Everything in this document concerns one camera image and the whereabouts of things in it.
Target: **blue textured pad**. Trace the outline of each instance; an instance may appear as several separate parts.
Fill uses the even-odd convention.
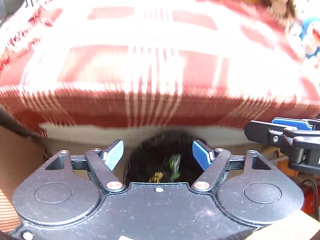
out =
[[[298,130],[312,130],[312,125],[310,125],[307,121],[303,121],[300,119],[287,119],[276,117],[272,120],[271,123],[281,124],[285,126],[293,126],[296,127]]]
[[[121,159],[124,151],[123,141],[119,141],[110,151],[107,153],[105,165],[113,171],[119,160]]]
[[[210,160],[210,155],[207,150],[203,149],[200,144],[196,141],[193,141],[192,144],[192,154],[196,161],[199,163],[201,168],[205,171],[210,164],[212,163]]]

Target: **floor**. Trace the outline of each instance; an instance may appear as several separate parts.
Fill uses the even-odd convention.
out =
[[[74,143],[69,141],[62,141],[62,140],[55,140],[55,139],[41,139],[40,143],[49,151],[50,154],[54,155],[55,153],[61,151],[61,150],[68,150],[71,155],[81,155],[84,154],[86,151],[93,149],[93,148],[100,148],[105,149],[108,147],[108,145],[95,145],[95,144],[81,144],[81,143]],[[240,146],[211,146],[211,148],[224,148],[226,150],[229,150],[233,155],[245,155],[247,150],[256,150],[258,152],[261,152],[261,150],[264,148],[263,145],[258,143],[251,143],[246,145],[240,145]],[[114,169],[114,174],[120,179],[123,179],[123,170],[124,170],[124,164],[128,157],[130,156],[130,152],[132,149],[125,148],[124,155],[121,158],[120,162]],[[87,178],[87,172],[86,171],[75,171],[76,174],[86,177]],[[229,173],[229,178],[237,176],[242,173],[242,170],[240,171],[231,171]]]

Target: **bed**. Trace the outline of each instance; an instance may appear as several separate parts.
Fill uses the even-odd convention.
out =
[[[86,125],[148,135],[320,113],[318,70],[265,8],[240,0],[51,0],[0,59],[0,103],[61,139]]]

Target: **red fabric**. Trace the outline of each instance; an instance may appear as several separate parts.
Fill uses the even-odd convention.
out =
[[[43,122],[243,128],[320,112],[317,88],[259,6],[53,0],[45,9],[61,4],[35,45],[1,61],[0,103],[31,130]]]

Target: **blue gripper pad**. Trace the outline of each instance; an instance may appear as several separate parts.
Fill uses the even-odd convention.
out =
[[[209,148],[205,149],[201,146],[201,144],[203,143],[199,140],[193,141],[192,154],[193,154],[193,157],[201,166],[201,168],[205,171],[212,163],[210,159],[210,154],[213,154],[213,150]]]
[[[281,124],[286,126],[296,127],[298,130],[312,130],[312,125],[308,121],[303,121],[300,119],[289,119],[289,118],[279,118],[276,117],[271,123]]]
[[[103,153],[103,160],[105,165],[113,171],[115,166],[118,164],[124,152],[124,144],[122,140],[116,140],[112,143],[107,150]]]

